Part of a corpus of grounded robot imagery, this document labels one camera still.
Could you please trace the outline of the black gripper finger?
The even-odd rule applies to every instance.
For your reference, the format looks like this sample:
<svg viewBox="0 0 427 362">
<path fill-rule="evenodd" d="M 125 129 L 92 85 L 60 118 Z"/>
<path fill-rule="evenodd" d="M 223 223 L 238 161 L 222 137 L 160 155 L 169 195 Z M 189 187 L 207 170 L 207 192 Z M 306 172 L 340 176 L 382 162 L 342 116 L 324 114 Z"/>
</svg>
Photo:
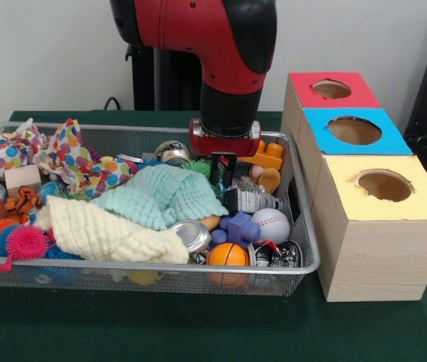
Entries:
<svg viewBox="0 0 427 362">
<path fill-rule="evenodd" d="M 228 161 L 225 168 L 225 188 L 228 188 L 232 184 L 237 156 L 235 153 L 226 153 L 225 159 Z"/>
<path fill-rule="evenodd" d="M 218 189 L 224 189 L 223 185 L 223 155 L 212 153 L 210 155 L 210 183 Z"/>
</svg>

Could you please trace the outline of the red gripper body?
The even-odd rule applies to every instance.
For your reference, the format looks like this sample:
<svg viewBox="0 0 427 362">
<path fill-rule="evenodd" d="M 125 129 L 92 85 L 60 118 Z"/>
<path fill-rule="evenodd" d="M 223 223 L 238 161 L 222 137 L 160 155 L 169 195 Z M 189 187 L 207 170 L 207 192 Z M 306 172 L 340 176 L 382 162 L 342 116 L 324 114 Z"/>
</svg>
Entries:
<svg viewBox="0 0 427 362">
<path fill-rule="evenodd" d="M 210 156 L 213 152 L 231 152 L 238 157 L 250 157 L 256 154 L 261 141 L 261 127 L 258 121 L 246 136 L 219 137 L 206 131 L 200 118 L 191 118 L 189 122 L 189 144 L 194 154 Z"/>
</svg>

